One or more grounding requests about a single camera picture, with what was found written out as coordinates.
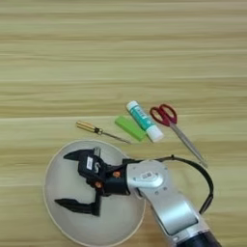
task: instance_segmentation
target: screwdriver handle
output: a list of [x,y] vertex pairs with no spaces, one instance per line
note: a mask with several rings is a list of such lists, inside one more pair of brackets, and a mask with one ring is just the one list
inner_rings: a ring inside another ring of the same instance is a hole
[[88,130],[90,132],[96,133],[98,135],[101,135],[103,133],[103,129],[96,127],[90,123],[82,122],[82,121],[77,121],[76,126],[85,130]]

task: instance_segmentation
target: green eraser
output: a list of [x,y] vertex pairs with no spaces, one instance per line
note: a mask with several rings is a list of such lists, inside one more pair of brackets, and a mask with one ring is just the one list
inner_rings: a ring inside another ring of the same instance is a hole
[[147,135],[147,133],[144,130],[142,130],[134,121],[129,120],[123,116],[119,116],[115,120],[115,124],[122,128],[124,131],[126,131],[128,134],[133,136],[138,141],[142,141]]

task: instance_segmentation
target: red scissors handle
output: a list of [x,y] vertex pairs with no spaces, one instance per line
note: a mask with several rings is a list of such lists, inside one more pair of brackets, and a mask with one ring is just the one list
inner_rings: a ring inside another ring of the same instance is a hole
[[176,124],[178,122],[178,115],[176,111],[167,104],[161,104],[159,107],[152,107],[150,113],[154,120],[166,126],[170,126],[171,123]]

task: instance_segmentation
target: scissor blade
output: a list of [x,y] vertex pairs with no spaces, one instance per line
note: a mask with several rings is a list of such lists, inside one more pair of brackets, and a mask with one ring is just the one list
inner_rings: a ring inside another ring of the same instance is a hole
[[170,127],[174,130],[182,143],[199,159],[201,164],[207,168],[206,161],[197,150],[197,148],[194,146],[194,144],[182,133],[182,131],[175,124],[171,123]]

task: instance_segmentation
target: black cable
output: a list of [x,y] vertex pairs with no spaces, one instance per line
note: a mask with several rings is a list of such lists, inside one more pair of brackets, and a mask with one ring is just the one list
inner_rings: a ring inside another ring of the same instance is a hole
[[211,176],[209,175],[209,173],[201,165],[199,165],[198,163],[196,163],[194,161],[191,161],[191,160],[188,160],[188,159],[176,157],[174,155],[171,155],[171,156],[168,156],[168,157],[163,157],[163,158],[158,158],[156,160],[158,160],[160,162],[163,162],[163,161],[166,161],[166,160],[176,160],[176,161],[179,161],[179,162],[183,162],[183,163],[186,163],[186,164],[192,166],[193,168],[195,168],[198,172],[200,172],[204,176],[204,178],[206,179],[206,182],[208,184],[208,187],[209,187],[209,194],[206,197],[206,200],[203,203],[203,205],[201,206],[201,209],[199,210],[199,212],[201,214],[206,212],[206,210],[209,208],[209,206],[212,203],[213,191],[214,191],[213,182],[212,182],[212,179],[211,179]]

